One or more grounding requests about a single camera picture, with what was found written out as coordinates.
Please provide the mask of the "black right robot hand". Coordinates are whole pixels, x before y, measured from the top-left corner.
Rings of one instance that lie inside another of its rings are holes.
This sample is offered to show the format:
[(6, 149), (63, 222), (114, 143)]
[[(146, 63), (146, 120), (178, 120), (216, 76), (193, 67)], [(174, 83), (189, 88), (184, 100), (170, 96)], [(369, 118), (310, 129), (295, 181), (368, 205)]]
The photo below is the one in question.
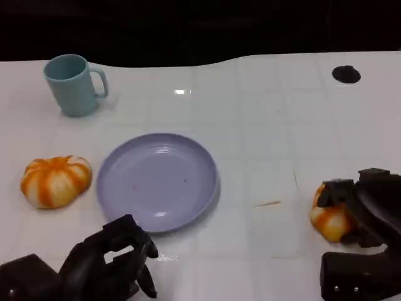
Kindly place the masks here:
[(353, 179), (323, 181), (316, 190), (310, 221), (330, 243), (382, 244), (400, 251), (400, 175), (371, 167)]

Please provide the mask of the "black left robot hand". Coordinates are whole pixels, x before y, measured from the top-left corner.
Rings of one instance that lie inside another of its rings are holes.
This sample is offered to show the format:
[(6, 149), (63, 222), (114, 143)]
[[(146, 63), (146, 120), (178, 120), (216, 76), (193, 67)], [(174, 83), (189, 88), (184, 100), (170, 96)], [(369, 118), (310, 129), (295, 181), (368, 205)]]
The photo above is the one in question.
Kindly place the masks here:
[(142, 291), (157, 298), (146, 261), (158, 249), (132, 215), (102, 227), (68, 254), (59, 275), (61, 300), (128, 300)]

